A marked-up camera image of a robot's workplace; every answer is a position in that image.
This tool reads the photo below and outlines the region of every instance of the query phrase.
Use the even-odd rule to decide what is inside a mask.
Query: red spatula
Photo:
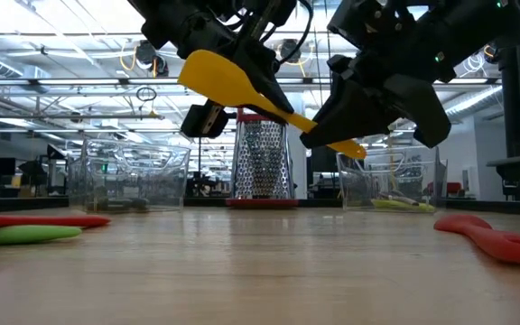
[[[71,227],[100,227],[105,226],[109,218],[101,216],[0,216],[0,227],[6,226],[71,226]]]
[[[437,221],[434,228],[465,235],[497,260],[520,264],[520,235],[495,230],[481,218],[451,215]]]

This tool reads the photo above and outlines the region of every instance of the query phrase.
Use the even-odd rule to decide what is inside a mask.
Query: green silicone spatula
[[[278,109],[268,98],[255,91],[246,73],[235,63],[212,51],[193,52],[181,70],[178,82],[225,107],[253,105],[309,133],[316,122],[299,114]],[[362,145],[346,140],[329,147],[355,159],[364,159],[367,151]]]
[[[78,227],[10,226],[0,227],[0,245],[35,244],[43,241],[75,237]]]

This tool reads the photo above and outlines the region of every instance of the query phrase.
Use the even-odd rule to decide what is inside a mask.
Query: transparent container
[[[70,205],[87,212],[181,210],[190,149],[87,140],[70,162]]]
[[[434,213],[446,189],[447,161],[426,147],[339,153],[337,164],[345,210]]]

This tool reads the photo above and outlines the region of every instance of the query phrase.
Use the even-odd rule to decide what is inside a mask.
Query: yellow silicone spatula
[[[309,133],[316,126],[316,122],[304,116],[278,109],[268,98],[255,91],[242,69],[212,51],[193,52],[184,63],[178,82],[225,107],[259,107],[281,117],[304,133]],[[328,146],[350,158],[364,159],[367,156],[365,148],[352,140]]]

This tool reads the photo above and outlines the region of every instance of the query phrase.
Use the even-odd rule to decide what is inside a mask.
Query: wooden tabletop
[[[520,216],[478,215],[520,233]],[[433,230],[436,218],[113,216],[79,238],[0,247],[0,324],[520,324],[520,266]]]

